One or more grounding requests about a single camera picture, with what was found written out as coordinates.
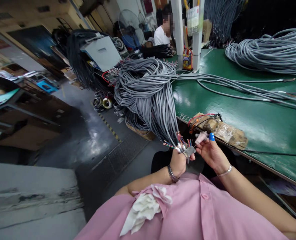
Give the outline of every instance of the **green workbench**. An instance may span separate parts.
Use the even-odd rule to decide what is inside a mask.
[[[225,57],[224,49],[201,51],[199,72],[231,80],[273,80],[296,76],[250,71]],[[248,96],[222,86],[205,86],[232,95]],[[273,91],[296,92],[295,82],[254,83]],[[296,110],[277,103],[257,102],[226,97],[201,87],[195,80],[172,83],[177,117],[185,122],[198,112],[220,113],[223,121],[244,131],[249,143],[246,149],[296,154]],[[296,157],[247,153],[248,157],[285,179],[296,182]]]

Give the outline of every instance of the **white t-shirt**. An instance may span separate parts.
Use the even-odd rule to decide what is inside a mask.
[[[155,30],[154,40],[155,46],[161,44],[170,44],[170,38],[165,35],[165,32],[161,26]]]

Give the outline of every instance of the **wrist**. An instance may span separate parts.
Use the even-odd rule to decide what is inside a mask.
[[[173,165],[171,163],[170,163],[170,168],[171,168],[173,175],[177,178],[179,178],[186,171],[186,168],[180,170],[180,169],[173,167]]]
[[[220,175],[228,171],[229,167],[230,167],[230,162],[227,160],[222,164],[218,165],[216,168],[214,168],[214,171],[217,175]]]

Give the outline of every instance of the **bracelet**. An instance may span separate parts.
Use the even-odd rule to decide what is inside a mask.
[[[172,170],[171,170],[170,164],[168,165],[168,173],[169,173],[170,178],[171,178],[174,182],[179,181],[179,178],[177,178],[177,177],[172,173]]]
[[[228,170],[222,174],[217,174],[218,177],[221,177],[221,176],[225,176],[226,174],[230,173],[232,170],[232,166],[230,165],[230,167],[228,168]]]

